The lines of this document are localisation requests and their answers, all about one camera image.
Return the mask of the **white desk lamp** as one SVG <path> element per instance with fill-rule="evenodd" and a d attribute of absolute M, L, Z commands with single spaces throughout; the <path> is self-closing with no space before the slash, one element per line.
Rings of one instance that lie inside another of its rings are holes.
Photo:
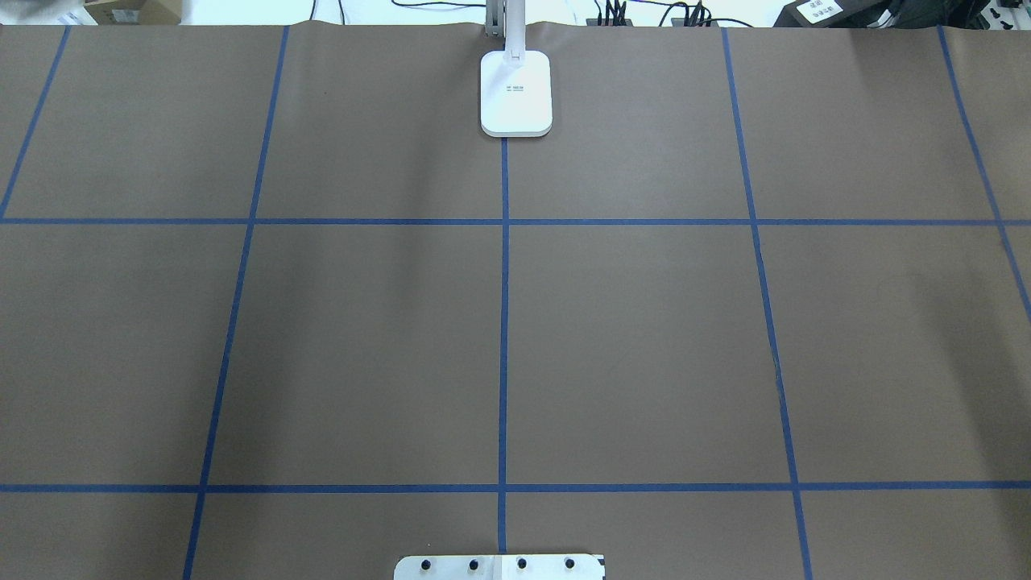
<path fill-rule="evenodd" d="M 487 1 L 485 32 L 503 48 L 480 59 L 479 125 L 497 139 L 542 137 L 553 127 L 548 55 L 528 48 L 525 1 Z"/>

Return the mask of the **cardboard box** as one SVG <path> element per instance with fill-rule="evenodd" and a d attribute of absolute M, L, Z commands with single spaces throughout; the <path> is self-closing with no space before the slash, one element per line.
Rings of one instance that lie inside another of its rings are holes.
<path fill-rule="evenodd" d="M 97 25 L 180 25 L 184 1 L 85 1 Z"/>

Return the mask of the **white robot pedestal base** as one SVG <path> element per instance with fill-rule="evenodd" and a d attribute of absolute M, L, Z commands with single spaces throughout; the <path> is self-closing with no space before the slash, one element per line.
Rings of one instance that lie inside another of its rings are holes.
<path fill-rule="evenodd" d="M 588 553 L 403 557 L 394 579 L 605 579 L 604 557 Z"/>

